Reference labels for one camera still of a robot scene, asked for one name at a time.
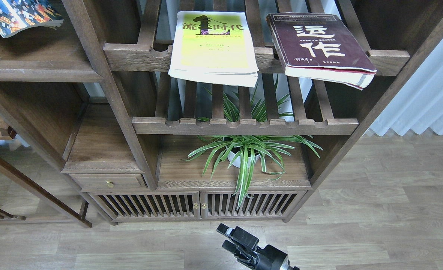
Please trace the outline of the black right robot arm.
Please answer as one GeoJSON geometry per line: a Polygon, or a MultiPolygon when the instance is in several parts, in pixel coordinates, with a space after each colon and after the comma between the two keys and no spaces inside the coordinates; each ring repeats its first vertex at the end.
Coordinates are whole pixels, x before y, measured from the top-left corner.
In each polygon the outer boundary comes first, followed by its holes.
{"type": "Polygon", "coordinates": [[[232,253],[237,261],[252,270],[298,270],[291,266],[288,254],[266,245],[257,246],[259,239],[237,226],[230,228],[223,223],[216,229],[217,232],[228,238],[222,244],[223,249],[232,253]]]}

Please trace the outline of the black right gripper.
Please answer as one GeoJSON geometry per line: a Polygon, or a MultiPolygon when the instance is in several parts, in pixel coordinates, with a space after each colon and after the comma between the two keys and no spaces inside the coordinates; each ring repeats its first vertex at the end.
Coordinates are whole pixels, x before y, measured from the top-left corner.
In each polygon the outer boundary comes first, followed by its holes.
{"type": "Polygon", "coordinates": [[[220,223],[217,232],[226,236],[222,248],[232,253],[239,263],[252,270],[289,270],[290,262],[288,254],[266,245],[259,248],[259,239],[237,226],[230,228],[220,223]]]}

